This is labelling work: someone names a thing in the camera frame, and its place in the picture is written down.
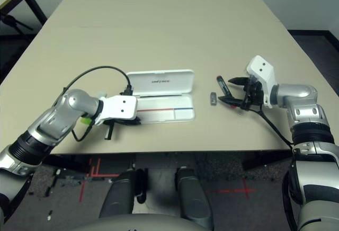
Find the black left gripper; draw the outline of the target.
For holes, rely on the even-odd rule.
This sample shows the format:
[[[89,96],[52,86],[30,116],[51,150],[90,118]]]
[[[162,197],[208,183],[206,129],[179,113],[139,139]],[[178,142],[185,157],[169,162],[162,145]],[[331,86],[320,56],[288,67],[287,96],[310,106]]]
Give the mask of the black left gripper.
[[[105,140],[111,140],[112,135],[113,135],[113,130],[114,130],[114,125],[115,125],[115,120],[106,120],[104,122],[105,125],[107,125],[108,129],[105,135]],[[124,126],[137,126],[140,125],[140,119],[133,119],[133,120],[123,120],[123,119],[118,119],[118,124],[124,125]]]

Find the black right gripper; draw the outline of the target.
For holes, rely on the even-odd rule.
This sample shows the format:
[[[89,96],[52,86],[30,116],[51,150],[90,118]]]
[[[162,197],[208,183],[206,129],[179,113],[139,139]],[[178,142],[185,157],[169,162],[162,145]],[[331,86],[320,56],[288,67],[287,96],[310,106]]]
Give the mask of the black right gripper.
[[[229,105],[240,105],[243,110],[249,110],[251,106],[262,106],[264,93],[262,83],[256,79],[248,77],[234,77],[228,80],[235,85],[244,85],[245,97],[243,100],[228,96],[219,96],[218,99]]]

